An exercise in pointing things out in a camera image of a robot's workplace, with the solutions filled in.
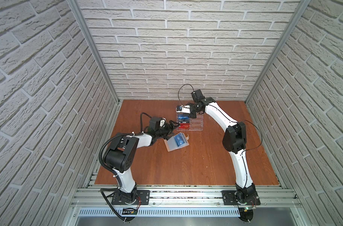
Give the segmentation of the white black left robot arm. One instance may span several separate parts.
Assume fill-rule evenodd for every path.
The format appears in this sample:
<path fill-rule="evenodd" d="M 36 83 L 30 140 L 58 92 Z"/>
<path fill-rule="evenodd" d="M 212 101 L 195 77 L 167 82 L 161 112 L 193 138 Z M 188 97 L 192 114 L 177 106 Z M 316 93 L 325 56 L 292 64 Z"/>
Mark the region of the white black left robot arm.
<path fill-rule="evenodd" d="M 132 194 L 137 187 L 130 169 L 136 150 L 152 146 L 160 138 L 170 139 L 179 126 L 175 121 L 166 122 L 164 118 L 153 117 L 146 131 L 118 133 L 103 144 L 99 151 L 99 162 L 114 174 L 121 192 Z"/>

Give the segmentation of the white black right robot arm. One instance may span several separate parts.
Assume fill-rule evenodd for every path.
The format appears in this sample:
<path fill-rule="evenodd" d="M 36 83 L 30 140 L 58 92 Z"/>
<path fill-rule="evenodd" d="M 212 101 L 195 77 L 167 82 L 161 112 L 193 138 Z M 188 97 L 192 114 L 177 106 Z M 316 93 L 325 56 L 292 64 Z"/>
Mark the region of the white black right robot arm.
<path fill-rule="evenodd" d="M 199 102 L 188 103 L 188 113 L 191 118 L 203 112 L 212 117 L 224 130 L 223 147 L 229 152 L 236 175 L 236 196 L 244 202 L 256 194 L 256 188 L 251 179 L 246 159 L 246 125 L 242 121 L 235 121 L 214 101 L 213 98 L 204 98 Z"/>

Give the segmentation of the red VIP card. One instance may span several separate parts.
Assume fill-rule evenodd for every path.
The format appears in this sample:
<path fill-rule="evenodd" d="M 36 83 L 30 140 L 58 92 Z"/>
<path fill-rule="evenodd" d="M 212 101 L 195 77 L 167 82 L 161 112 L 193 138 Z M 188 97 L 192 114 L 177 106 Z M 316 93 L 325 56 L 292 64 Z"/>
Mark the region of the red VIP card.
<path fill-rule="evenodd" d="M 190 124 L 189 123 L 181 123 L 177 129 L 178 129 L 178 131 L 187 131 L 190 129 Z"/>

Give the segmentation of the clear acrylic card organizer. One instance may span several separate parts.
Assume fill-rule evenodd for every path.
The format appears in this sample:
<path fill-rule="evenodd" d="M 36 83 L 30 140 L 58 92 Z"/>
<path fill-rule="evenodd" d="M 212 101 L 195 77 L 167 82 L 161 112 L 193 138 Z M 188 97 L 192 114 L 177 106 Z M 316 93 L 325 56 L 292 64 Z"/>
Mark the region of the clear acrylic card organizer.
<path fill-rule="evenodd" d="M 184 113 L 176 113 L 178 115 L 188 115 Z M 178 120 L 178 123 L 189 123 L 190 124 L 190 129 L 187 131 L 202 131 L 203 130 L 203 125 L 204 125 L 204 120 L 203 120 L 203 115 L 197 115 L 197 118 L 190 118 L 187 120 Z"/>

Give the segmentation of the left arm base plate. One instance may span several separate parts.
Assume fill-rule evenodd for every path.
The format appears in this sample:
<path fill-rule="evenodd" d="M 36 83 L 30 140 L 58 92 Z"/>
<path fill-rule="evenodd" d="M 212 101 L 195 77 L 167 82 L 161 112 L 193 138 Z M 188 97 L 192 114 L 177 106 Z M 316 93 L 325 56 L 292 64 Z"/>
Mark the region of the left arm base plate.
<path fill-rule="evenodd" d="M 148 205 L 150 190 L 135 190 L 131 193 L 125 193 L 120 190 L 113 193 L 112 205 Z"/>

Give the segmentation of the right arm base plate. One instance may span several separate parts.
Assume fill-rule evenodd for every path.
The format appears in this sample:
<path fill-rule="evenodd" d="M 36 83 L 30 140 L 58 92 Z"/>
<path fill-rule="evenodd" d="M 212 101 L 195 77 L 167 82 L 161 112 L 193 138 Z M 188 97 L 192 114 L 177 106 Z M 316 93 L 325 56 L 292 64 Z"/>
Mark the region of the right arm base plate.
<path fill-rule="evenodd" d="M 261 204 L 259 195 L 256 191 L 242 192 L 235 190 L 223 190 L 222 198 L 224 205 L 253 205 L 258 206 Z"/>

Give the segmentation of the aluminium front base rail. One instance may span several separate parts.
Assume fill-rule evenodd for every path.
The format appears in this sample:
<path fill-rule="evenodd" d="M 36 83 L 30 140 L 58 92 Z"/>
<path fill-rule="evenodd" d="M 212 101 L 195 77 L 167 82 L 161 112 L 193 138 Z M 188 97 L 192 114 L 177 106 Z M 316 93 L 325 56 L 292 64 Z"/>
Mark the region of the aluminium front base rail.
<path fill-rule="evenodd" d="M 114 216 L 135 209 L 133 217 L 239 217 L 261 208 L 300 208 L 294 190 L 279 186 L 257 186 L 257 197 L 238 204 L 231 186 L 140 186 L 134 202 L 126 203 L 105 186 L 77 189 L 71 202 L 76 216 Z"/>

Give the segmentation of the aluminium left frame rail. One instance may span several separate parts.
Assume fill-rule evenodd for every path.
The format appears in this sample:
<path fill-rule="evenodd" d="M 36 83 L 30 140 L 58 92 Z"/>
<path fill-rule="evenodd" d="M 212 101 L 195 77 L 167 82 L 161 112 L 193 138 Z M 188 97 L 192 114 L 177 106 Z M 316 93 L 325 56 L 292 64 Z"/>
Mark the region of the aluminium left frame rail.
<path fill-rule="evenodd" d="M 69 6 L 70 6 L 70 8 L 71 8 L 71 10 L 75 16 L 76 21 L 79 24 L 80 30 L 82 31 L 84 38 L 85 38 L 85 40 L 86 40 L 86 42 L 90 48 L 90 51 L 91 51 L 92 55 L 94 56 L 95 62 L 97 63 L 97 65 L 100 69 L 101 75 L 103 76 L 103 78 L 106 81 L 106 85 L 111 92 L 112 98 L 118 104 L 120 102 L 120 100 L 117 96 L 115 88 L 112 85 L 110 77 L 106 71 L 105 64 L 102 61 L 101 55 L 97 49 L 97 45 L 94 42 L 91 31 L 87 25 L 86 19 L 84 18 L 83 14 L 82 14 L 81 8 L 80 8 L 78 2 L 75 0 L 69 0 L 68 2 L 69 2 Z"/>

